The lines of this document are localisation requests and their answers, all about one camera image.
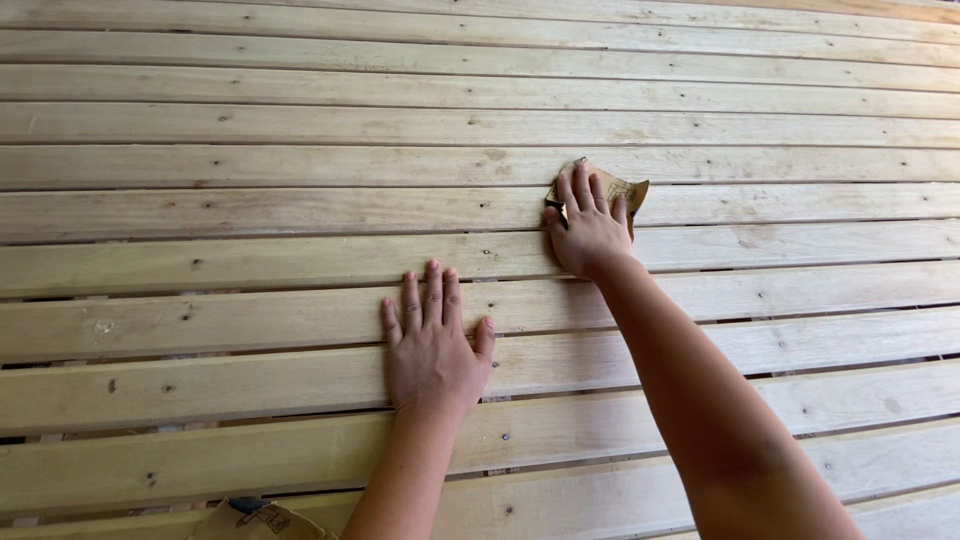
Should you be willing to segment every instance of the wrist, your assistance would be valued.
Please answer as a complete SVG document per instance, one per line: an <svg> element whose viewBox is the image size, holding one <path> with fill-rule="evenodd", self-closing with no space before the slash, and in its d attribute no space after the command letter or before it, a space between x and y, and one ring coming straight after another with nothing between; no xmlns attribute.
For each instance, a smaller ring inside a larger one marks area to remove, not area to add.
<svg viewBox="0 0 960 540"><path fill-rule="evenodd" d="M584 274L588 280L592 282L602 281L610 273L617 272L623 265L628 266L639 266L644 273L646 273L646 268L643 268L643 265L639 260L635 259L632 255L627 253L618 253L611 254L606 257L597 258L589 262L584 267Z"/></svg>

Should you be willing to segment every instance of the sandpaper sheet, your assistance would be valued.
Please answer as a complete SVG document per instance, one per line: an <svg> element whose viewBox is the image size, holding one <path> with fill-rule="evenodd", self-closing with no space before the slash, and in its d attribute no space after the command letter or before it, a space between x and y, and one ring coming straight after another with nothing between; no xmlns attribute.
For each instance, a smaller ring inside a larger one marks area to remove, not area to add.
<svg viewBox="0 0 960 540"><path fill-rule="evenodd" d="M607 171L598 168L596 165L587 160L587 158L580 158L568 163L567 166L561 171L561 174L567 174L572 179L573 170L580 163L587 164L588 175L596 173L600 177L600 183L603 184L604 194L607 198L607 204L610 206L611 211L613 211L613 201L616 200L618 195L622 194L627 200L627 227L630 231L630 239L633 240L634 215L636 215L636 211L640 209L640 205L643 204L643 199L647 196L647 189L650 187L650 181L644 180L643 182L633 183L620 180ZM561 220L564 222L564 227L567 227L566 203L562 203L557 200L556 181L554 181L553 187L550 188L550 192L546 194L546 205L554 207L560 211L560 216Z"/></svg>

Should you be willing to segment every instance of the right hand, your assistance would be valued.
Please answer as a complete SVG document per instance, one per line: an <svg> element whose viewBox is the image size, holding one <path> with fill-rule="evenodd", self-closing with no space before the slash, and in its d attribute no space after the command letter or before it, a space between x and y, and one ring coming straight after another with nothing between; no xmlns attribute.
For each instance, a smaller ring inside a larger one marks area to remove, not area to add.
<svg viewBox="0 0 960 540"><path fill-rule="evenodd" d="M633 241L627 230L627 201L622 195L617 197L611 215L600 178L594 173L588 179L585 164L576 166L572 182L569 175L561 173L557 198L566 203L569 228L564 228L560 212L553 207L547 207L543 216L553 251L567 272L592 280L605 261L631 256Z"/></svg>

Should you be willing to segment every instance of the left hand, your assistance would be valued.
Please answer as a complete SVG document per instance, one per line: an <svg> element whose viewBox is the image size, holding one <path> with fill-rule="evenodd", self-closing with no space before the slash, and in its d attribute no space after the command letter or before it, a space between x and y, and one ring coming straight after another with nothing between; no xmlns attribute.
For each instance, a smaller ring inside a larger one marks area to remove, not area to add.
<svg viewBox="0 0 960 540"><path fill-rule="evenodd" d="M417 274L403 278L404 324L392 300L383 301L383 328L390 352L390 393L397 414L449 415L460 422L483 395L493 364L493 319L476 330L475 351L464 336L460 282L440 263L426 265L420 303Z"/></svg>

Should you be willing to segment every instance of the wooden slat bed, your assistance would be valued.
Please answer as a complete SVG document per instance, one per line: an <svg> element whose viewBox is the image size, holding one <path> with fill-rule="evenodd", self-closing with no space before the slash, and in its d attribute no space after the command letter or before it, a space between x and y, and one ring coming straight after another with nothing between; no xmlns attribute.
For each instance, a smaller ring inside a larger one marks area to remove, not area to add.
<svg viewBox="0 0 960 540"><path fill-rule="evenodd" d="M342 529L429 258L504 332L434 536L696 538L540 230L583 155L868 536L960 529L955 5L5 0L0 62L0 540Z"/></svg>

